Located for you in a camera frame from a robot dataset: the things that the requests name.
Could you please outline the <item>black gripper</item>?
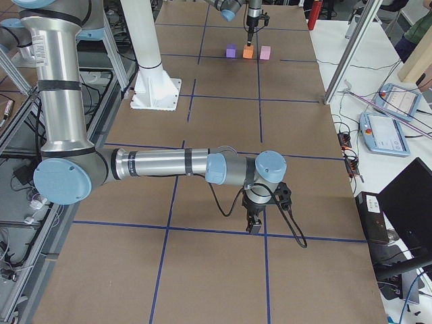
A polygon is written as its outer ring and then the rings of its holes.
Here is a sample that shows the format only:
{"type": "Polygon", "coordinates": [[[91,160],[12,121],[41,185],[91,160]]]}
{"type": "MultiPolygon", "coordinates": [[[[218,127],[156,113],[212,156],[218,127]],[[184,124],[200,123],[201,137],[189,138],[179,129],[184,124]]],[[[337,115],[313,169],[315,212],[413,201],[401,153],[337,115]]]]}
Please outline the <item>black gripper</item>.
{"type": "Polygon", "coordinates": [[[258,26],[260,15],[261,10],[259,8],[248,8],[246,11],[247,46],[252,44],[254,30],[258,26]]]}

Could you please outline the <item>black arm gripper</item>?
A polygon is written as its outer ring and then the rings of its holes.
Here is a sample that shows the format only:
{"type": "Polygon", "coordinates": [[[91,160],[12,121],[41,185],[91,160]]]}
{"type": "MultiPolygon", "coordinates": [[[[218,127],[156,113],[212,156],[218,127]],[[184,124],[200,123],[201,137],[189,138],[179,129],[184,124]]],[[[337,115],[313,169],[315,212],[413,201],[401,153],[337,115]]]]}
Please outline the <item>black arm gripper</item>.
{"type": "Polygon", "coordinates": [[[242,206],[246,208],[246,231],[248,233],[260,232],[262,222],[259,215],[266,209],[269,202],[270,198],[268,196],[257,196],[252,190],[246,190],[243,193],[242,206]]]}

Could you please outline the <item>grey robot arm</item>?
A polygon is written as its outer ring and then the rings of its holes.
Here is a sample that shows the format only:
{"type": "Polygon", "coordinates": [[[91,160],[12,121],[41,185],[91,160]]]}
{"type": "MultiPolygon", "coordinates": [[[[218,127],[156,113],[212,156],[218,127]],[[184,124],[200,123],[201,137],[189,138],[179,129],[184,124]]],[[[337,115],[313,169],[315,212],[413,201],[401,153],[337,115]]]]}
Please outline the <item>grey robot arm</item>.
{"type": "Polygon", "coordinates": [[[236,200],[246,209],[246,231],[257,234],[260,214],[275,205],[284,219],[292,215],[287,164],[275,151],[240,156],[230,146],[127,151],[103,146],[105,134],[90,135],[82,98],[77,41],[83,32],[106,35],[102,1],[18,1],[19,24],[31,36],[37,89],[46,141],[33,179],[52,203],[73,205],[96,188],[135,177],[198,176],[210,187],[238,187],[236,200]]]}
{"type": "Polygon", "coordinates": [[[259,25],[259,20],[262,19],[262,1],[241,1],[241,0],[205,0],[210,6],[214,7],[221,13],[222,18],[230,22],[235,17],[239,10],[245,5],[246,23],[245,31],[247,31],[246,45],[252,45],[253,35],[259,25]]]}

